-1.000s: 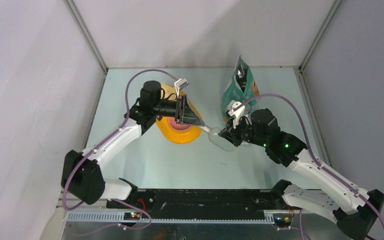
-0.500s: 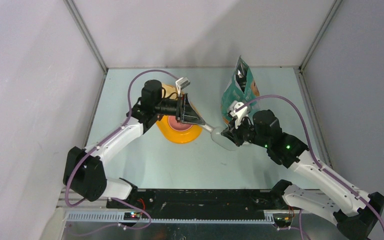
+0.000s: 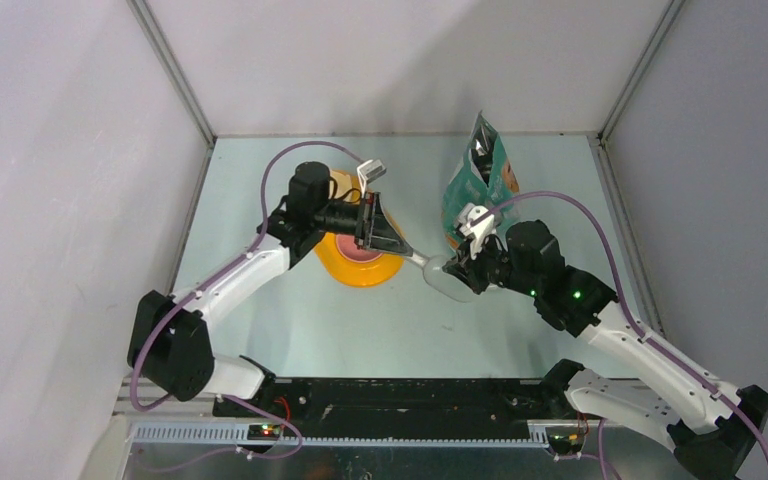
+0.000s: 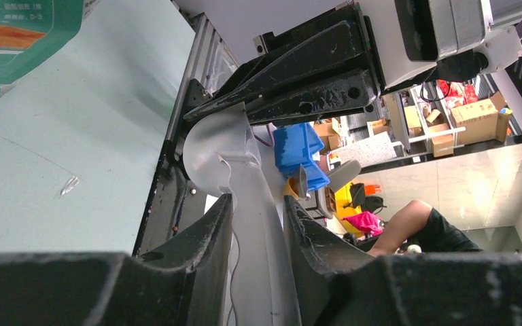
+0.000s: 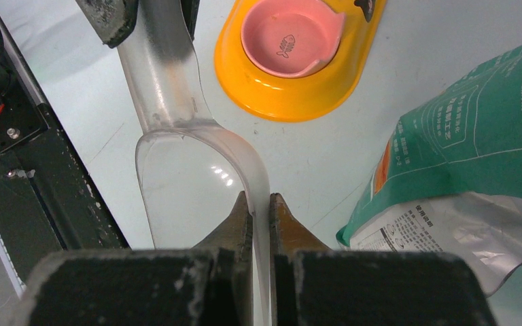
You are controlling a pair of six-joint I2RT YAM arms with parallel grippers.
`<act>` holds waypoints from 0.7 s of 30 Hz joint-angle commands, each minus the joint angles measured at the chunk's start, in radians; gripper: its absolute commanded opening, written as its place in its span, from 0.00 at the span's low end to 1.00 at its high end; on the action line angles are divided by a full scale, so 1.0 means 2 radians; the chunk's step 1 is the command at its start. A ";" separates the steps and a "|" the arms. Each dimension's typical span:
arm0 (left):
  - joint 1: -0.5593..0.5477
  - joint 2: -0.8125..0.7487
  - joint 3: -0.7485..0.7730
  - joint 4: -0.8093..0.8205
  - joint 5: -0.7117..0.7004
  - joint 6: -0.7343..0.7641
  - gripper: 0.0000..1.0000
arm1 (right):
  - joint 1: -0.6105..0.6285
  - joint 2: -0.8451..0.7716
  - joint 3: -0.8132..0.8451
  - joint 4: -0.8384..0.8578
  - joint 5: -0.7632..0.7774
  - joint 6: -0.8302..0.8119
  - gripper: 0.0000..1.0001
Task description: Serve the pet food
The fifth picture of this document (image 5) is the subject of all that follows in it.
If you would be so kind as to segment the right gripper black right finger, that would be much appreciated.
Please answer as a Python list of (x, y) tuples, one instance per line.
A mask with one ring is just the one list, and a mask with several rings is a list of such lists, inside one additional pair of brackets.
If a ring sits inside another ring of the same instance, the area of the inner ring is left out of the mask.
[(449, 253), (335, 251), (270, 197), (274, 325), (495, 325), (476, 276)]

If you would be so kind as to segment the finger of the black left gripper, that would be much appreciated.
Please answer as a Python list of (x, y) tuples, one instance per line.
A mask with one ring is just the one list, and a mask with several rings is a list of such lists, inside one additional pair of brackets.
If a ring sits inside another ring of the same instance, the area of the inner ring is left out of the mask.
[(119, 46), (134, 30), (138, 0), (76, 0), (100, 40), (109, 48)]
[(200, 0), (181, 0), (181, 10), (191, 40), (194, 40)]

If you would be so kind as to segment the clear plastic food scoop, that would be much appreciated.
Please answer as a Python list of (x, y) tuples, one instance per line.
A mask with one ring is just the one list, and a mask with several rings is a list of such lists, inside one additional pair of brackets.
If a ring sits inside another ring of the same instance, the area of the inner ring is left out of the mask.
[(143, 131), (136, 170), (154, 246), (189, 247), (243, 192), (259, 283), (255, 320), (270, 325), (268, 173), (245, 139), (214, 120), (181, 3), (140, 1), (118, 53)]

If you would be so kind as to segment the green white pet food bag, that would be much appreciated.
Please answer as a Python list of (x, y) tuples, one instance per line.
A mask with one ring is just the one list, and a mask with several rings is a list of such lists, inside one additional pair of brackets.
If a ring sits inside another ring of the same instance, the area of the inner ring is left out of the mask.
[(487, 295), (522, 266), (522, 45), (400, 117), (336, 239), (452, 253)]

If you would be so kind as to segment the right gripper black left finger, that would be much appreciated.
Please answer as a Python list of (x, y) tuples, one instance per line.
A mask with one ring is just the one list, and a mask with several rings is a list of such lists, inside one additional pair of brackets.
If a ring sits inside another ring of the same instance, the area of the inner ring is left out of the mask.
[(31, 272), (13, 325), (251, 325), (253, 219), (244, 193), (189, 249), (58, 251)]

